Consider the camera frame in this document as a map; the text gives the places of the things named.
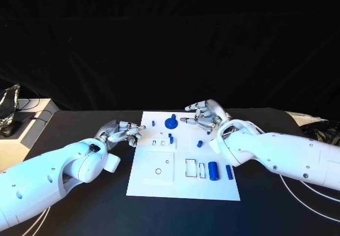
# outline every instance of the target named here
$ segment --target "small blue piece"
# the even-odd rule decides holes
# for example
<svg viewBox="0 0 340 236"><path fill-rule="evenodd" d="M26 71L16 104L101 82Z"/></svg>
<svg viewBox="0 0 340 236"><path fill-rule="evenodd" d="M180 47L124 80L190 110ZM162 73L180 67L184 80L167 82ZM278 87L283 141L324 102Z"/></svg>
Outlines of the small blue piece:
<svg viewBox="0 0 340 236"><path fill-rule="evenodd" d="M224 168L226 168L227 178L232 180L232 169L230 169L230 166L226 165Z"/></svg>
<svg viewBox="0 0 340 236"><path fill-rule="evenodd" d="M178 122L175 120L175 115L171 115L171 118L165 119L165 128L167 129L174 129L178 125Z"/></svg>
<svg viewBox="0 0 340 236"><path fill-rule="evenodd" d="M201 147L201 144L203 144L203 142L201 142L201 141L198 141L198 143L197 143L197 147L198 147L198 148Z"/></svg>
<svg viewBox="0 0 340 236"><path fill-rule="evenodd" d="M209 177L211 181L219 180L217 176L217 163L214 161L207 163L207 168L209 168Z"/></svg>

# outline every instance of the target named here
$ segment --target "white board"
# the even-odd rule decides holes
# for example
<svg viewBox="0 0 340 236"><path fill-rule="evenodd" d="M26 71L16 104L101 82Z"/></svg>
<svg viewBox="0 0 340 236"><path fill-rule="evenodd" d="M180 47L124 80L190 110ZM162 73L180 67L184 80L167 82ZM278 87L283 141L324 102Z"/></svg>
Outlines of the white board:
<svg viewBox="0 0 340 236"><path fill-rule="evenodd" d="M171 114L175 114L178 122L175 129L164 126ZM137 143L126 195L239 201L234 175L233 180L229 180L224 168L229 163L209 146L209 141L216 137L216 129L207 135L196 125L180 122L181 117L193 118L194 113L142 113L141 125L147 129ZM168 133L174 139L173 144L167 142ZM201 147L197 147L198 140L203 141ZM186 177L186 159L196 160L197 177ZM217 181L209 179L207 163L211 161L217 163ZM198 163L204 164L206 178L200 178Z"/></svg>

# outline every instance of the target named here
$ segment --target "black backdrop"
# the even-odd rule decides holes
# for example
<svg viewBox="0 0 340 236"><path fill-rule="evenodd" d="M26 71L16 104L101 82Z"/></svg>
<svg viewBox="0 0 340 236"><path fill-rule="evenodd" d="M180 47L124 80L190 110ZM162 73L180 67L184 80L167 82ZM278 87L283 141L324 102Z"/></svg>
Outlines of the black backdrop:
<svg viewBox="0 0 340 236"><path fill-rule="evenodd" d="M213 98L224 108L337 119L337 14L239 9L174 0L11 0L1 87L20 83L67 110L181 109Z"/></svg>

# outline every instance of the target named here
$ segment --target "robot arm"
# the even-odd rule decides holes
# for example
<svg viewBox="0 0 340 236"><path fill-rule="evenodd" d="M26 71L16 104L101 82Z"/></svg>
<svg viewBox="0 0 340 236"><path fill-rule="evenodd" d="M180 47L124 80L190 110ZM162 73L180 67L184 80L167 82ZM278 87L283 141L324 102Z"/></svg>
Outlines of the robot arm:
<svg viewBox="0 0 340 236"><path fill-rule="evenodd" d="M214 107L219 106L213 100L203 103L203 109L210 103ZM196 109L197 104L186 110ZM294 135L263 133L249 121L230 119L229 114L219 117L220 112L217 114L210 111L210 114L210 125L206 122L204 127L219 125L210 147L216 153L222 153L232 166L253 159L271 172L340 190L340 147ZM196 123L201 120L197 112L193 120Z"/></svg>
<svg viewBox="0 0 340 236"><path fill-rule="evenodd" d="M134 147L144 129L113 120L92 139L39 155L0 174L0 231L36 216L102 169L115 171L119 158L108 151L122 140Z"/></svg>

